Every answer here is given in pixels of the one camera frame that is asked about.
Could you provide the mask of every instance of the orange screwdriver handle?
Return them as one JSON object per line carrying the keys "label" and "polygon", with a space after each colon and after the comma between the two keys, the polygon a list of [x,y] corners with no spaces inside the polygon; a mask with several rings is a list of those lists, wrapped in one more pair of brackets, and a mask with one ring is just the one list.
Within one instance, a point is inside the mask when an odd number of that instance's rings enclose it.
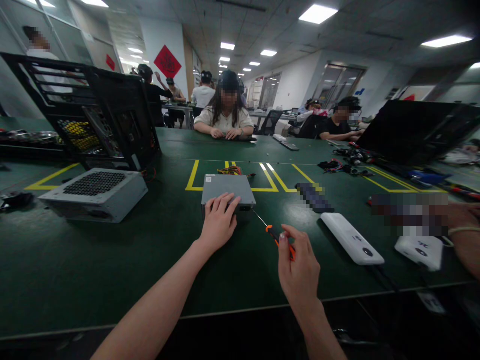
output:
{"label": "orange screwdriver handle", "polygon": [[[280,236],[274,230],[273,225],[268,225],[265,231],[271,235],[271,237],[275,240],[276,245],[280,247]],[[292,244],[289,244],[289,245],[290,245],[290,260],[294,262],[297,258],[297,252],[295,251],[295,248],[292,246]]]}

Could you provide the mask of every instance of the black computer case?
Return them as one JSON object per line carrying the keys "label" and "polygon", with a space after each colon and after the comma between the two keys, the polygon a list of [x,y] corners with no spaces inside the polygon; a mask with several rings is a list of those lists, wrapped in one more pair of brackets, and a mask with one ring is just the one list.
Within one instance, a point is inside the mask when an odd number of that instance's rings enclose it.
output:
{"label": "black computer case", "polygon": [[445,156],[480,128],[480,108],[466,104],[391,100],[357,144],[401,165]]}
{"label": "black computer case", "polygon": [[139,76],[72,62],[1,56],[85,170],[142,171],[161,154]]}

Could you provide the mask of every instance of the screwdriver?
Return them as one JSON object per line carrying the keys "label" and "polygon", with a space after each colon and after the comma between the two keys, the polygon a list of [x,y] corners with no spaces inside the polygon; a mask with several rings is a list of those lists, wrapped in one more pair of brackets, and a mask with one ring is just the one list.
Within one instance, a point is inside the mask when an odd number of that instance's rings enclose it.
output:
{"label": "screwdriver", "polygon": [[[276,245],[277,245],[278,247],[280,247],[280,236],[279,236],[279,234],[274,230],[273,225],[267,225],[267,223],[266,223],[265,221],[263,221],[263,219],[255,212],[255,210],[252,209],[252,211],[255,213],[255,215],[258,216],[258,218],[260,219],[260,221],[266,226],[265,231],[271,235],[271,237],[275,240]],[[297,257],[297,253],[295,252],[295,249],[294,249],[294,247],[292,246],[292,244],[289,244],[289,245],[290,245],[290,260],[294,262],[295,259],[296,259],[296,257]]]}

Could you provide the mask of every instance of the black t-shirt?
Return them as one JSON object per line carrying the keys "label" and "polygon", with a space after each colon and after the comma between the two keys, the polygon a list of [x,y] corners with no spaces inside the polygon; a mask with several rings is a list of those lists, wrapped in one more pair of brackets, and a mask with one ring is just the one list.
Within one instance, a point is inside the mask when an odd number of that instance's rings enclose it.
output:
{"label": "black t-shirt", "polygon": [[149,103],[161,104],[162,99],[160,96],[171,98],[172,92],[170,90],[164,90],[157,85],[147,84],[146,85],[146,98]]}
{"label": "black t-shirt", "polygon": [[348,134],[349,132],[352,131],[350,128],[349,124],[346,121],[342,121],[340,125],[336,125],[332,118],[329,117],[325,120],[323,120],[320,123],[320,134],[323,133],[330,133],[330,135],[343,135],[343,134]]}

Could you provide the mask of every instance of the doorway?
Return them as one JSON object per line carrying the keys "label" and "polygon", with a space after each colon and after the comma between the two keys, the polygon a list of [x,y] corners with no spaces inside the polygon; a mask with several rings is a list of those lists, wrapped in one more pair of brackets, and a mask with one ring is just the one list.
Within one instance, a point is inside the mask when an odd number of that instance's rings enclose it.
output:
{"label": "doorway", "polygon": [[318,100],[321,108],[331,110],[336,104],[348,96],[352,96],[366,70],[328,64],[313,99]]}

